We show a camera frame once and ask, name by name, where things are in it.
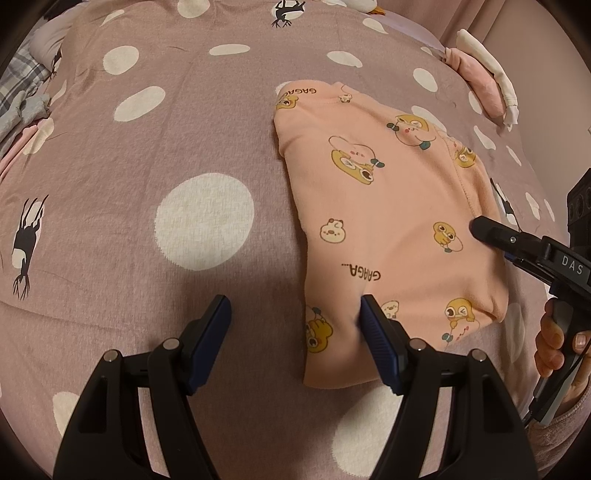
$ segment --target gray cloth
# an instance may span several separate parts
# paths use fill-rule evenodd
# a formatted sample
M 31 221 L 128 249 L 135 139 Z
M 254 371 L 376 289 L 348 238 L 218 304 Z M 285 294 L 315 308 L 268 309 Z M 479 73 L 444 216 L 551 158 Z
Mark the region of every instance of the gray cloth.
M 49 116 L 49 108 L 47 107 L 50 100 L 49 95 L 33 96 L 19 102 L 21 94 L 22 97 L 25 96 L 24 91 L 20 92 L 8 112 L 0 117 L 0 158 L 10 150 L 12 142 L 20 132 L 35 120 Z

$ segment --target rolled pink cloth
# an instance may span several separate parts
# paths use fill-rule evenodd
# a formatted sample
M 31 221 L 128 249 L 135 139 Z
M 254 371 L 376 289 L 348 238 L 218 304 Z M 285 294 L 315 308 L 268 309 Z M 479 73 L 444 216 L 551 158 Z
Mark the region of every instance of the rolled pink cloth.
M 457 48 L 446 48 L 445 63 L 468 82 L 489 117 L 497 118 L 505 114 L 501 89 L 478 60 Z
M 0 181 L 4 179 L 6 173 L 8 173 L 8 169 L 13 163 L 13 160 L 17 157 L 17 155 L 21 152 L 23 147 L 27 144 L 27 142 L 37 133 L 39 127 L 36 125 L 31 125 L 30 127 L 26 127 L 22 130 L 20 134 L 17 135 L 16 139 L 14 140 L 10 150 L 4 155 L 3 159 L 0 160 Z

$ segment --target white cloth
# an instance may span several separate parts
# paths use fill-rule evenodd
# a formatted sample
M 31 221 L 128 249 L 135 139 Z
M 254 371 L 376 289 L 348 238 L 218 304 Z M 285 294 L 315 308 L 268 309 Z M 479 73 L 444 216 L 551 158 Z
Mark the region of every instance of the white cloth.
M 501 88 L 503 99 L 507 110 L 503 123 L 505 125 L 515 125 L 517 117 L 519 116 L 519 109 L 517 108 L 517 95 L 513 84 L 509 77 L 501 67 L 501 64 L 494 58 L 485 46 L 475 39 L 470 33 L 463 28 L 457 33 L 456 47 L 462 52 L 471 55 L 476 60 L 484 65 L 484 67 L 493 74 L 495 81 Z

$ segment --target small white cartoon bear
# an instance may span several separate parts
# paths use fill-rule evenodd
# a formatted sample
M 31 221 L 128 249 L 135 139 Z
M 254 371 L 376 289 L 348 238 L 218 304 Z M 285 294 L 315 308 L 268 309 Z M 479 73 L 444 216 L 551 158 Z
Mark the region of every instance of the small white cartoon bear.
M 386 315 L 387 319 L 396 320 L 399 305 L 397 300 L 387 301 L 382 305 L 382 312 Z
M 342 220 L 329 219 L 326 225 L 320 228 L 320 238 L 330 244 L 339 244 L 345 240 L 345 229 Z

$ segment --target human hand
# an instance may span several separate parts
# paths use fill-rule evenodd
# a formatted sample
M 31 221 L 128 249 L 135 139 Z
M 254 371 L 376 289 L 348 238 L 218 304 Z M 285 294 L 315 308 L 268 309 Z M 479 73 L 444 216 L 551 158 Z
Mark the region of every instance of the human hand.
M 535 338 L 537 352 L 534 355 L 535 366 L 543 378 L 549 377 L 554 370 L 558 370 L 564 363 L 564 355 L 560 352 L 564 343 L 562 329 L 552 319 L 554 311 L 554 299 L 550 299 L 544 306 L 544 316 L 540 321 L 540 332 Z M 583 353 L 587 342 L 591 338 L 591 332 L 578 333 L 573 339 L 573 350 L 579 355 Z M 581 361 L 579 371 L 574 377 L 567 394 L 564 396 L 556 416 L 562 415 L 574 407 L 583 395 L 591 375 L 591 349 L 588 350 L 585 358 Z

